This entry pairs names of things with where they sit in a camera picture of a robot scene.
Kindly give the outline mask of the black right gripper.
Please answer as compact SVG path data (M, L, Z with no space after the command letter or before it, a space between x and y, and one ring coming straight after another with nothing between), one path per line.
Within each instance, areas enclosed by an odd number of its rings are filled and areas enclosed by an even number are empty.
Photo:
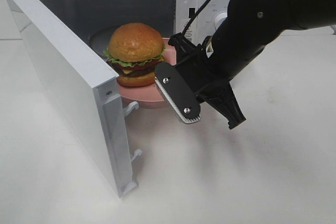
M229 81L215 73L206 62L205 43L194 45L182 34L169 39L176 49L178 73L194 93L199 103L207 102L228 120L230 130L243 123L243 115Z

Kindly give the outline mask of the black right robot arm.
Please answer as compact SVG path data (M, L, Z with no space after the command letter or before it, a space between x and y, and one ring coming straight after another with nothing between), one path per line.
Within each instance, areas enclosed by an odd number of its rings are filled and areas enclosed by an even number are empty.
M186 124L200 119L208 103L240 125L242 114L230 81L285 30L308 30L335 24L335 0L229 0L227 16L214 34L193 45L184 32L173 35L176 49L172 77L163 77L166 97Z

